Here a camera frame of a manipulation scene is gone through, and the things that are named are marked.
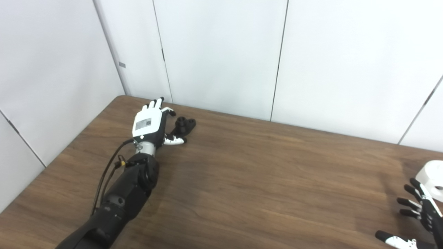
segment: black fingertip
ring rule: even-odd
[[[407,206],[407,205],[409,205],[409,200],[407,200],[407,199],[405,199],[405,198],[397,198],[397,203],[398,204],[401,204],[401,205],[405,205],[405,206]]]
[[[392,237],[392,236],[393,236],[392,234],[387,233],[387,232],[384,232],[384,231],[381,231],[381,230],[378,230],[378,231],[375,233],[375,237],[376,237],[377,239],[383,241],[383,242],[385,242],[387,239],[389,239],[389,238]]]
[[[411,183],[416,189],[420,188],[420,182],[417,181],[417,179],[415,179],[415,178],[411,178],[411,179],[409,179],[409,182],[410,182],[410,183]]]

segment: black cable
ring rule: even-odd
[[[126,159],[122,155],[118,155],[118,162],[115,163],[114,168],[112,169],[111,173],[109,174],[108,179],[106,180],[105,185],[103,186],[103,188],[101,190],[100,204],[102,204],[103,200],[105,199],[106,187],[108,186],[109,181],[111,180],[112,176],[114,175],[115,170],[117,170],[121,166],[124,166],[125,163],[126,163]]]
[[[112,162],[114,161],[115,156],[121,150],[121,148],[123,148],[123,146],[125,146],[127,144],[131,144],[133,141],[134,141],[134,139],[131,138],[131,139],[126,140],[122,144],[120,144],[120,146],[117,148],[117,150],[114,152],[114,154],[112,155],[111,159],[109,160],[108,165],[106,165],[106,168],[103,171],[103,174],[101,175],[100,181],[98,182],[97,191],[95,193],[94,203],[93,203],[92,210],[91,210],[91,216],[95,212],[95,208],[97,206],[97,201],[98,201],[98,195],[100,194],[100,189],[101,189],[101,186],[103,184],[103,180],[105,179],[106,173],[108,172],[109,167],[111,166]]]
[[[112,178],[112,176],[114,175],[114,172],[117,168],[119,168],[119,167],[115,166],[114,168],[112,168],[111,173],[109,174],[108,179],[105,182],[105,186],[103,186],[103,189],[101,190],[100,204],[103,203],[103,199],[105,198],[106,187],[108,186],[108,183],[109,183],[110,179]]]

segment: wooden table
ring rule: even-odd
[[[0,248],[54,248],[82,225],[147,102],[121,96],[94,119],[0,215]],[[157,152],[157,188],[113,248],[389,248],[379,229],[433,241],[396,197],[410,197],[403,185],[442,153],[168,106],[197,126],[187,144]]]

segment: white robotic hand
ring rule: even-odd
[[[411,208],[400,209],[400,214],[419,220],[423,227],[434,236],[436,245],[394,236],[384,231],[377,231],[375,237],[398,249],[443,249],[443,218],[440,209],[423,184],[415,178],[411,178],[410,182],[412,186],[406,184],[404,189],[412,194],[419,204],[408,199],[397,198],[399,204]]]
[[[169,107],[162,109],[163,101],[163,97],[153,100],[137,113],[132,127],[132,136],[137,143],[158,149],[162,145],[177,145],[186,142],[186,138],[178,138],[165,133],[166,117],[168,114],[171,116],[176,114]]]

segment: white wall panel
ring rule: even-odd
[[[435,90],[400,144],[443,152],[442,85]]]
[[[45,164],[116,96],[91,0],[0,2],[0,109]]]
[[[0,114],[0,213],[44,169]]]
[[[171,102],[152,0],[96,0],[127,93]]]
[[[155,0],[174,103],[269,120],[286,0]]]
[[[272,121],[398,143],[443,69],[440,0],[290,0]]]

